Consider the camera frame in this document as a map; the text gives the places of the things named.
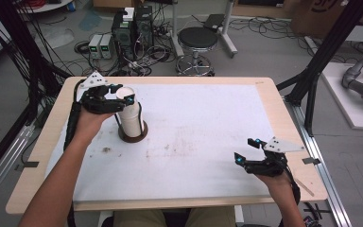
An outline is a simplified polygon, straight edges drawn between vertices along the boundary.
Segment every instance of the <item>stool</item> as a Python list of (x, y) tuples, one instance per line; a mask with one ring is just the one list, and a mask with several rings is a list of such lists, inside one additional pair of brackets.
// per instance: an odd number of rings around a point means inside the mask
[(180, 57), (176, 63), (179, 76), (209, 76), (215, 75), (211, 62), (199, 53), (213, 49), (217, 43), (217, 35), (205, 27), (188, 27), (179, 33), (179, 44), (192, 55)]

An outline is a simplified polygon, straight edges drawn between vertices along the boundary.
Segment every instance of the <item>human hand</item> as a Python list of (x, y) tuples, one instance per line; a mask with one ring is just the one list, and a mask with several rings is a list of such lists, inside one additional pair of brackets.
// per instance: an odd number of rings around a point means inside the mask
[(270, 196), (278, 205), (286, 205), (292, 202), (295, 204), (291, 182), (285, 172), (276, 177), (255, 176), (268, 187)]
[(102, 122), (111, 116), (113, 116), (113, 113), (95, 114), (89, 113), (84, 108), (81, 108), (73, 140), (89, 145), (99, 132)]

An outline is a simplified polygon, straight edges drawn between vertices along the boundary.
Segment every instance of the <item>leg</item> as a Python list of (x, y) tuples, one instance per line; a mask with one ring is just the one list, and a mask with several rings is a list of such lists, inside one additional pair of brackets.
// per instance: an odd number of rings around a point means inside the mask
[(233, 206), (194, 208), (186, 227), (235, 227)]
[(161, 210), (115, 211), (113, 227), (166, 227)]

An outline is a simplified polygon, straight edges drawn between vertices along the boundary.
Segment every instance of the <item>computer tower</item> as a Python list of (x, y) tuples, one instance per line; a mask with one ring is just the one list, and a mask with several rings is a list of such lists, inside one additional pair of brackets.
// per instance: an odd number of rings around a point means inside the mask
[(138, 51), (138, 45), (136, 43), (134, 21), (123, 21), (123, 14), (116, 13), (113, 18), (112, 35), (117, 55), (123, 55), (129, 61), (135, 61), (135, 52)]
[(152, 6), (135, 9), (135, 22), (137, 25), (138, 41), (145, 49), (154, 45)]

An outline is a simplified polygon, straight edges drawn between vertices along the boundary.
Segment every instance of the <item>wheeled base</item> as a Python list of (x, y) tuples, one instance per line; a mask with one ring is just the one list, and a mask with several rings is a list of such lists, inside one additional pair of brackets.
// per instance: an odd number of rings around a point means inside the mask
[(211, 62), (200, 56), (198, 52), (180, 57), (176, 63), (176, 71), (178, 76), (213, 77), (215, 75)]

